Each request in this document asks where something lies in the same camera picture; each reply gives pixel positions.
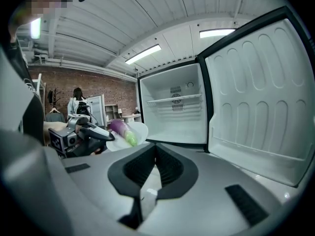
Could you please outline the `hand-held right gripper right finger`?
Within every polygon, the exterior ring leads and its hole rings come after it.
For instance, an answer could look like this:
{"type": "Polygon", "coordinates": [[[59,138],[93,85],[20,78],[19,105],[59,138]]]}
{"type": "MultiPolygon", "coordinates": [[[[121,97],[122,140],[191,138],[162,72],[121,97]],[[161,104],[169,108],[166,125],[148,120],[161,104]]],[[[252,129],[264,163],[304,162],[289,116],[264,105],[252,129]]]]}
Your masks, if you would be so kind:
{"type": "Polygon", "coordinates": [[[177,199],[185,195],[198,179],[196,164],[162,144],[155,144],[156,166],[160,174],[161,189],[157,200],[177,199]]]}

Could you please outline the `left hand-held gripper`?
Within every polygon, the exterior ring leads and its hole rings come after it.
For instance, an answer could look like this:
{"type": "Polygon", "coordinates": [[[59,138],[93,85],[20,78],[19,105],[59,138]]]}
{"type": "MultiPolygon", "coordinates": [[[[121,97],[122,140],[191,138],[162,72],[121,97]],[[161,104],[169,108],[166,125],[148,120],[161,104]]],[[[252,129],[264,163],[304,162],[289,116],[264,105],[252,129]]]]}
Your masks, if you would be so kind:
{"type": "Polygon", "coordinates": [[[55,131],[49,129],[50,145],[66,158],[88,156],[98,148],[106,149],[107,141],[114,141],[112,133],[89,122],[89,116],[71,115],[67,127],[55,131]]]}

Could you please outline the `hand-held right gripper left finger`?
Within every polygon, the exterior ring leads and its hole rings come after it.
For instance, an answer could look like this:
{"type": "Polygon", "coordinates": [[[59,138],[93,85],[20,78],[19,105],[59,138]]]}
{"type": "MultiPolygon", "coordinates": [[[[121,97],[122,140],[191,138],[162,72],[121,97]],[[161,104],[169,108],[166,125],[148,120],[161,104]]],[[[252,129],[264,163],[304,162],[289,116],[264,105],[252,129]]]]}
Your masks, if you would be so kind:
{"type": "Polygon", "coordinates": [[[119,222],[137,229],[143,222],[141,210],[141,188],[149,177],[155,165],[156,145],[147,144],[144,148],[114,162],[108,169],[108,179],[116,191],[133,198],[133,206],[128,215],[119,222]]]}

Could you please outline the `purple green vegetable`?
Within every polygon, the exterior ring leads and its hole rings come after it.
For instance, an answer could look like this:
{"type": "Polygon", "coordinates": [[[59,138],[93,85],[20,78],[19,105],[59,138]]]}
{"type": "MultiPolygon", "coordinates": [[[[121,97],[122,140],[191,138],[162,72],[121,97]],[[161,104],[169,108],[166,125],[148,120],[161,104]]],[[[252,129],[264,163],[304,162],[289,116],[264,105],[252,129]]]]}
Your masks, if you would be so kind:
{"type": "Polygon", "coordinates": [[[130,126],[120,119],[114,119],[110,123],[112,131],[119,134],[124,140],[129,143],[132,147],[138,145],[138,140],[135,133],[131,130],[130,126]]]}

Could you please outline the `white plate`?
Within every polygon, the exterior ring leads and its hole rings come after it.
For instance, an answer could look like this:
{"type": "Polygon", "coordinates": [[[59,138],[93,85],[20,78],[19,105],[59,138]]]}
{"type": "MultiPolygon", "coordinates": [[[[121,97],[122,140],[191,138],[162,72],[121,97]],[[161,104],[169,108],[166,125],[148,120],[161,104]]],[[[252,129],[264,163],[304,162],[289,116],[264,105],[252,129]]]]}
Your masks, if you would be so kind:
{"type": "MultiPolygon", "coordinates": [[[[147,126],[141,122],[131,122],[128,125],[137,138],[137,144],[143,144],[148,136],[147,126]]],[[[121,135],[115,131],[112,131],[112,134],[115,137],[115,140],[106,142],[106,146],[110,151],[118,151],[132,147],[121,135]]]]}

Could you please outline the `black mini fridge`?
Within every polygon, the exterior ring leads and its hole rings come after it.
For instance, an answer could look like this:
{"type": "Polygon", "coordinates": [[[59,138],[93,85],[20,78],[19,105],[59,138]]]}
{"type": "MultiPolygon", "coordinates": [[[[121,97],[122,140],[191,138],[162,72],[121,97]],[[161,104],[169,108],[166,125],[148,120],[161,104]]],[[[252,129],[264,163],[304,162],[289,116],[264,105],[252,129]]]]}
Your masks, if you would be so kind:
{"type": "Polygon", "coordinates": [[[315,54],[287,6],[241,26],[192,61],[140,76],[138,93],[151,142],[200,146],[292,187],[315,158],[315,54]]]}

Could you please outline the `person's left forearm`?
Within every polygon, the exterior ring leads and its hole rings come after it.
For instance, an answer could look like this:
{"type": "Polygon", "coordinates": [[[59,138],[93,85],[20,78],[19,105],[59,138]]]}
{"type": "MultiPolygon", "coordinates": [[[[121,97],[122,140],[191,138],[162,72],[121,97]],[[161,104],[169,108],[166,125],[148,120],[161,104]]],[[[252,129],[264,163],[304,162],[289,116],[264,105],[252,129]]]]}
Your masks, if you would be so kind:
{"type": "Polygon", "coordinates": [[[45,141],[45,145],[49,145],[50,144],[50,135],[49,135],[49,129],[54,129],[55,131],[60,131],[64,128],[67,127],[67,123],[64,122],[43,122],[43,134],[44,134],[44,141],[45,141]]]}

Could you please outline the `white display cabinet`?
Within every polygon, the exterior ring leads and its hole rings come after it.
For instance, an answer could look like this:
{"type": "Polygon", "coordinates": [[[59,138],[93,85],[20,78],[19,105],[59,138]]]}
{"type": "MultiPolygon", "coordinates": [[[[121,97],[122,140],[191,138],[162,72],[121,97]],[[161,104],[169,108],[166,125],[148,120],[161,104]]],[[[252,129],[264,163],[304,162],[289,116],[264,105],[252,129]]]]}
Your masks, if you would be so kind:
{"type": "Polygon", "coordinates": [[[105,117],[105,101],[104,95],[95,95],[88,97],[88,100],[91,104],[92,110],[92,122],[97,126],[106,127],[106,117],[105,117]]]}

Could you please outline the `white cubby shelf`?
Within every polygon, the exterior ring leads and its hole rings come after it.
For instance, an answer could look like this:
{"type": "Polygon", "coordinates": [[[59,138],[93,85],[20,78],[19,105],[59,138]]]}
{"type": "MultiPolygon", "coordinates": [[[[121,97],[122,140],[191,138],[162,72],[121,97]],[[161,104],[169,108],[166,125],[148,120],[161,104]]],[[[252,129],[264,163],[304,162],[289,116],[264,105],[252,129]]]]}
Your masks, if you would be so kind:
{"type": "Polygon", "coordinates": [[[118,104],[106,104],[105,105],[106,121],[111,122],[114,119],[118,119],[120,117],[118,109],[119,109],[118,104]]]}

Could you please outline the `white desk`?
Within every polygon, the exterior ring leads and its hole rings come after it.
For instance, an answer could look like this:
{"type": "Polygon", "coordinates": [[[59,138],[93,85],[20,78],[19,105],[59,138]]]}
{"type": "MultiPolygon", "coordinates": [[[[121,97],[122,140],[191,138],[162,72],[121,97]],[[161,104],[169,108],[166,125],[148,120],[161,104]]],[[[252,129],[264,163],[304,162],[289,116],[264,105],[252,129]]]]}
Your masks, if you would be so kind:
{"type": "Polygon", "coordinates": [[[121,120],[123,120],[125,123],[142,122],[142,117],[141,114],[131,114],[127,116],[122,116],[121,120]]]}

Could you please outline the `dark coat stand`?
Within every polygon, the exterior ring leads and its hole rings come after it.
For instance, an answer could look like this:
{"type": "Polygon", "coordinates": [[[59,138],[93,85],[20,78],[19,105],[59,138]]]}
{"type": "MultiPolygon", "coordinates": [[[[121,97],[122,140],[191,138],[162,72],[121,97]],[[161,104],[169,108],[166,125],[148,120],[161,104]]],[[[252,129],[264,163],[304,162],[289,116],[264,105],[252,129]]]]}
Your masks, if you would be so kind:
{"type": "Polygon", "coordinates": [[[57,109],[57,102],[60,100],[60,98],[57,98],[58,94],[60,94],[60,92],[57,91],[56,88],[54,90],[50,90],[48,92],[47,99],[48,99],[49,104],[52,107],[51,111],[49,112],[50,114],[51,113],[59,113],[59,111],[57,109]]]}

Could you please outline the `person's black t-shirt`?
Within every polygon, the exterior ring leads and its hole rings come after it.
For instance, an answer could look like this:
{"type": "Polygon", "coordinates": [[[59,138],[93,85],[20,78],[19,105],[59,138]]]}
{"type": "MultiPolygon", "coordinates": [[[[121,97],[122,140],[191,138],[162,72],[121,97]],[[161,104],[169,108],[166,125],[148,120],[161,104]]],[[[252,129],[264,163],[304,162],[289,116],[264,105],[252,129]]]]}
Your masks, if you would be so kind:
{"type": "Polygon", "coordinates": [[[34,83],[31,79],[26,62],[24,61],[19,41],[16,40],[13,43],[5,44],[4,50],[14,70],[22,79],[27,89],[33,94],[33,98],[23,115],[23,132],[37,139],[42,145],[45,145],[43,130],[44,114],[42,103],[38,94],[36,93],[34,83]]]}

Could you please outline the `white shelf rack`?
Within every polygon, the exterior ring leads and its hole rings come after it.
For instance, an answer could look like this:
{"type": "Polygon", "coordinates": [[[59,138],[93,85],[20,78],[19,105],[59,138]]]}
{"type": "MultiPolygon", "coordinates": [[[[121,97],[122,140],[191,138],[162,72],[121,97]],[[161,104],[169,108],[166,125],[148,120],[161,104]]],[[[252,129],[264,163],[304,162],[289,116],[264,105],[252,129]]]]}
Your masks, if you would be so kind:
{"type": "Polygon", "coordinates": [[[45,114],[45,92],[46,92],[46,83],[42,80],[42,74],[39,73],[37,79],[33,79],[32,82],[34,83],[36,93],[40,97],[43,113],[45,114]]]}

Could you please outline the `long ceiling light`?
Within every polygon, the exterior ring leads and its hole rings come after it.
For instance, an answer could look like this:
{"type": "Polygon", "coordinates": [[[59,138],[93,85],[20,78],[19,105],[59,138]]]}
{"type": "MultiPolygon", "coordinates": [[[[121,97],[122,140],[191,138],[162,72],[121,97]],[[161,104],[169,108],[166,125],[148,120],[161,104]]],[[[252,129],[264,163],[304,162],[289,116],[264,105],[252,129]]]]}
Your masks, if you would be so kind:
{"type": "Polygon", "coordinates": [[[41,18],[37,18],[31,22],[30,33],[32,39],[39,39],[41,34],[41,18]]]}
{"type": "Polygon", "coordinates": [[[235,29],[209,29],[199,32],[200,38],[227,36],[233,33],[235,29]]]}
{"type": "Polygon", "coordinates": [[[160,50],[161,50],[160,45],[156,44],[156,45],[154,45],[154,46],[152,46],[152,47],[150,47],[150,48],[148,48],[148,49],[146,49],[146,50],[144,50],[144,51],[134,55],[133,57],[129,58],[128,60],[125,61],[125,63],[128,64],[128,65],[133,64],[136,61],[138,61],[138,60],[140,60],[140,59],[142,59],[142,58],[144,58],[144,57],[146,57],[148,55],[151,55],[151,54],[153,54],[155,52],[158,52],[160,50]]]}

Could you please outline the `white ceiling air conditioner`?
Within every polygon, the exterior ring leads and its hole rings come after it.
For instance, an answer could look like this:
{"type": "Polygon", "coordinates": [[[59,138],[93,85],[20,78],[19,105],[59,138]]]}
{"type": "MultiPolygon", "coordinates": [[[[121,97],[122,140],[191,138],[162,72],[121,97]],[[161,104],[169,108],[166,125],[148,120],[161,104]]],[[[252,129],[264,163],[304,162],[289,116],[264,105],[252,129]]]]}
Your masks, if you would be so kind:
{"type": "Polygon", "coordinates": [[[20,40],[19,43],[27,62],[32,62],[34,58],[33,41],[20,40]]]}

